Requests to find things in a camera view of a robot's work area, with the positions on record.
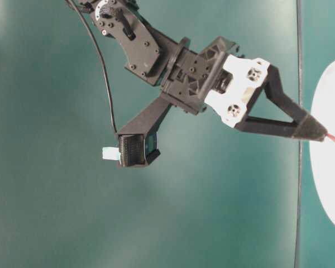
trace white plastic mount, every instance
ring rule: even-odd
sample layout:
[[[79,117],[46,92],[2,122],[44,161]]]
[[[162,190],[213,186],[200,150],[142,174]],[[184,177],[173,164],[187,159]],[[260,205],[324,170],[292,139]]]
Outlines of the white plastic mount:
[[[221,116],[223,123],[234,128],[245,116],[247,104],[255,90],[264,83],[269,65],[270,63],[263,59],[250,60],[228,56],[223,68],[231,73],[233,78],[225,93],[210,90],[205,103]]]

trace teal background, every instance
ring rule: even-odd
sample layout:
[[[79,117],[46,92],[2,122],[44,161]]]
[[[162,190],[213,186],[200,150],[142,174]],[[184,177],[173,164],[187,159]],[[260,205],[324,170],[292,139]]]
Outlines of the teal background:
[[[310,110],[319,78],[335,61],[335,0],[302,0],[301,15],[302,95],[304,107]],[[316,192],[308,143],[304,144],[302,161],[299,233],[300,267],[335,268],[335,226]]]
[[[295,1],[139,5],[195,51],[222,35],[270,61],[298,100]],[[159,90],[94,32],[121,127]],[[263,99],[253,113],[288,119]],[[116,142],[77,14],[59,0],[0,0],[0,267],[293,267],[296,141],[237,132],[211,109],[172,109],[159,139],[162,155],[146,169],[103,161],[102,147]]]

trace wire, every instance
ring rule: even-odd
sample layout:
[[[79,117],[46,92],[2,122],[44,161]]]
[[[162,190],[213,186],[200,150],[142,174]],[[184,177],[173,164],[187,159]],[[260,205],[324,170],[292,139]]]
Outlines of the wire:
[[[113,132],[114,135],[117,137],[117,127],[116,127],[116,122],[114,119],[114,111],[113,111],[113,100],[112,100],[112,92],[111,92],[111,87],[109,86],[109,81],[108,81],[108,74],[107,74],[107,68],[106,68],[106,63],[104,61],[102,52],[98,46],[98,43],[91,31],[91,29],[89,28],[87,21],[85,20],[85,18],[83,17],[81,11],[79,10],[79,8],[77,7],[77,5],[74,3],[73,0],[65,0],[66,2],[68,1],[70,3],[70,5],[74,8],[74,10],[77,12],[80,20],[82,21],[83,25],[85,26],[85,28],[88,31],[88,35],[90,36],[90,38],[93,41],[94,47],[97,51],[98,57],[102,63],[102,69],[103,69],[103,76],[104,76],[104,81],[106,83],[106,88],[107,88],[107,94],[108,94],[108,100],[109,100],[109,108],[110,108],[110,112],[111,112],[111,124],[112,124],[112,128],[113,128]]]
[[[65,0],[67,6],[70,8],[70,9],[74,9],[74,7],[71,5],[71,3],[68,1],[68,0]],[[85,13],[85,14],[89,14],[90,13],[90,10],[86,7],[77,7],[81,13]]]

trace white disk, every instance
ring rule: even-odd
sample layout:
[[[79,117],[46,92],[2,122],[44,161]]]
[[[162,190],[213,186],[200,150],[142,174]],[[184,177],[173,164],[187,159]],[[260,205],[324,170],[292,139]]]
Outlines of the white disk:
[[[335,136],[335,62],[323,73],[313,99],[312,115]],[[320,201],[335,224],[335,143],[310,143],[310,158]]]

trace black vertical line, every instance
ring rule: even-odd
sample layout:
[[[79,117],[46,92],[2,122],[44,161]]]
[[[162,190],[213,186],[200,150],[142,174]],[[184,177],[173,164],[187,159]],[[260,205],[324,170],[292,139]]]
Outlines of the black vertical line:
[[[296,0],[296,20],[298,27],[298,76],[299,76],[299,105],[303,105],[303,43],[302,43],[302,0]],[[294,268],[299,267],[300,250],[300,205],[302,199],[302,160],[303,160],[303,142],[299,141],[299,170],[298,170],[298,212],[296,215],[296,238]]]

